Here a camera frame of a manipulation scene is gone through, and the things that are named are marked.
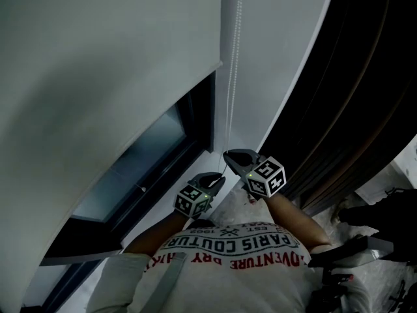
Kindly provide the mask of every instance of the white roller blind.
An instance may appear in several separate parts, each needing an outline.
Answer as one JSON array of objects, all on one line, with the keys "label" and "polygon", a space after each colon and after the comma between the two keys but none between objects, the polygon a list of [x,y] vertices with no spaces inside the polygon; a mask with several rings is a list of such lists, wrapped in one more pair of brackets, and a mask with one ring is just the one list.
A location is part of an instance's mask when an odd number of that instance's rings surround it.
[{"label": "white roller blind", "polygon": [[219,64],[220,0],[0,0],[0,310],[118,156]]}]

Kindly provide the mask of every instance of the white t-shirt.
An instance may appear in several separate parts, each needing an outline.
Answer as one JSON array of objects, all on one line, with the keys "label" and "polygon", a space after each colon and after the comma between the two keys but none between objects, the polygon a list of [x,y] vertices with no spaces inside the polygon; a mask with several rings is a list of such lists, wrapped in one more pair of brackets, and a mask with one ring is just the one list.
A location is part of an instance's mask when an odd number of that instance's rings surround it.
[{"label": "white t-shirt", "polygon": [[186,259],[161,312],[304,313],[312,291],[321,288],[321,273],[307,267],[310,255],[291,233],[254,222],[182,231],[152,258],[111,258],[87,311],[140,312],[179,252]]}]

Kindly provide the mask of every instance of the window glass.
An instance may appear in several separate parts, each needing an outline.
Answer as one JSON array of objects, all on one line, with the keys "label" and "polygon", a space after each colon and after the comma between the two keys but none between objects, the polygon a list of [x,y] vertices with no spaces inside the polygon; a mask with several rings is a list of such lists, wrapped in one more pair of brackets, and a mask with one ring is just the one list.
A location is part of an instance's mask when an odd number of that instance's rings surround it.
[{"label": "window glass", "polygon": [[73,216],[106,221],[136,183],[185,137],[177,109],[171,107],[110,167],[78,205]]}]

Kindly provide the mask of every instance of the black and white marker cube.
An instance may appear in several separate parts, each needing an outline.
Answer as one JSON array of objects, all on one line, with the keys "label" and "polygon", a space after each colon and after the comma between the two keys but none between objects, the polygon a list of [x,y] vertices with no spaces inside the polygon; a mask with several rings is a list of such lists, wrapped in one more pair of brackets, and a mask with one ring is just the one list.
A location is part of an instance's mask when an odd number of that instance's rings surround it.
[{"label": "black and white marker cube", "polygon": [[192,185],[186,185],[177,194],[174,202],[174,208],[189,218],[200,215],[209,208],[211,197],[195,188]]},{"label": "black and white marker cube", "polygon": [[287,182],[284,167],[271,156],[246,175],[249,190],[271,197]]}]

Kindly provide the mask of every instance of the window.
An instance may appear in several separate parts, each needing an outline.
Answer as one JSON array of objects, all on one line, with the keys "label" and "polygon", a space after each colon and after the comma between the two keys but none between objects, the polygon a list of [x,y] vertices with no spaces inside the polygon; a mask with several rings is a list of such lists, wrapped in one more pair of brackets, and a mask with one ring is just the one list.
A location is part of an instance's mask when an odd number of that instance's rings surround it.
[{"label": "window", "polygon": [[43,312],[56,312],[104,258],[120,252],[130,230],[204,150],[212,151],[214,80],[213,73],[168,109],[78,205],[41,263],[67,265],[38,303]]}]

